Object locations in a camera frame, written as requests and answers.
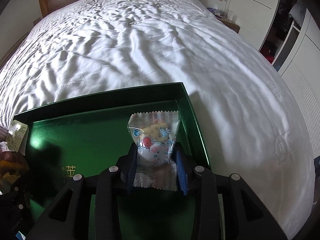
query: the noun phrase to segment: white wardrobe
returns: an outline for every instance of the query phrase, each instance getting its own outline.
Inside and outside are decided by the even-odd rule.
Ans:
[[[278,71],[301,109],[314,158],[320,156],[320,30],[306,11],[303,25]]]
[[[240,26],[239,34],[260,49],[274,20],[279,0],[227,0],[231,20]]]

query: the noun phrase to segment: food label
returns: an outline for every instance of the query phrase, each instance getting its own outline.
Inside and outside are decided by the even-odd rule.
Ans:
[[[23,140],[25,133],[28,130],[28,126],[17,120],[13,120],[9,128],[9,132],[6,138],[6,142],[16,151],[19,151],[19,147]]]

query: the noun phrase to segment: snack packet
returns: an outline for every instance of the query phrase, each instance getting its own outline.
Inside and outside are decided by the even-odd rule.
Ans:
[[[7,142],[0,142],[0,193],[8,193],[11,185],[29,170],[23,155]]]
[[[131,115],[128,130],[138,146],[134,187],[177,190],[177,166],[171,154],[179,123],[178,111]]]

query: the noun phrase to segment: white duvet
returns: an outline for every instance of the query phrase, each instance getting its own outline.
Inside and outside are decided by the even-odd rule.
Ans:
[[[308,218],[308,131],[268,61],[197,0],[81,0],[33,28],[0,73],[0,124],[80,95],[183,82],[215,173],[239,173],[289,238]]]

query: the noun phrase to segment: glass cup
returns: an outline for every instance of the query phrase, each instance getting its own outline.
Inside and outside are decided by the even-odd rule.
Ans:
[[[232,11],[231,11],[231,10],[229,10],[229,9],[225,9],[225,10],[224,10],[224,18],[225,18],[226,20],[229,20],[230,17],[231,17],[231,15],[232,15]]]

